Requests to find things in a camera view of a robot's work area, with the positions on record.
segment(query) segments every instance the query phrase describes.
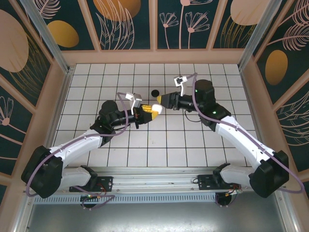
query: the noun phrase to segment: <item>yellow object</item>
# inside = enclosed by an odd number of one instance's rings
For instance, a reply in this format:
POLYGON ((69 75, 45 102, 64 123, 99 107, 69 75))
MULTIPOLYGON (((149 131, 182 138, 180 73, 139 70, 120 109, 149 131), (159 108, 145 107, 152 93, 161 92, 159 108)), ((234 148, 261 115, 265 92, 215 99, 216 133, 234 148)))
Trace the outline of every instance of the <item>yellow object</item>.
POLYGON ((141 108, 143 111, 151 113, 152 120, 154 120, 159 115, 159 112, 152 110, 150 105, 142 105, 141 108))
POLYGON ((29 45, 27 34, 9 13, 0 10, 0 67, 15 73, 27 63, 29 45))
POLYGON ((238 25, 257 24, 270 0, 233 0, 231 4, 232 20, 238 25))
POLYGON ((129 11, 132 18, 140 11, 140 0, 93 0, 93 3, 101 15, 113 21, 125 21, 126 17, 121 17, 125 14, 125 9, 129 11))
POLYGON ((156 100, 158 101, 159 104, 161 104, 161 97, 162 96, 160 95, 160 96, 157 96, 157 98, 156 98, 156 100))
POLYGON ((288 58, 280 50, 275 50, 267 58, 265 76, 269 84, 275 86, 279 84, 285 76, 288 68, 288 58))
POLYGON ((56 20, 47 25, 56 43, 63 47, 74 47, 79 42, 76 30, 68 23, 56 20))

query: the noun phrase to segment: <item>white tile grid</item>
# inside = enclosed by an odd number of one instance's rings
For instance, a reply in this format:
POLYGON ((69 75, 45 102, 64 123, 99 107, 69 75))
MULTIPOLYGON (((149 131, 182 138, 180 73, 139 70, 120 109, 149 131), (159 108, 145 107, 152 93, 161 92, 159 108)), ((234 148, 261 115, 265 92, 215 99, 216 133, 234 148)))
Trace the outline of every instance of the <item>white tile grid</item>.
MULTIPOLYGON (((81 135, 93 124, 101 105, 116 100, 116 92, 136 92, 144 104, 156 103, 151 91, 160 94, 180 91, 173 78, 198 72, 197 79, 208 79, 215 87, 217 102, 236 114, 238 122, 256 136, 250 109, 237 65, 208 64, 78 64, 55 136, 55 145, 81 135)), ((189 81, 187 94, 191 95, 189 81)), ((187 113, 199 121, 196 112, 187 113)), ((246 160, 226 139, 200 122, 191 122, 183 110, 164 110, 148 125, 136 130, 132 124, 123 135, 84 154, 71 166, 197 167, 218 166, 224 162, 246 166, 246 160)))

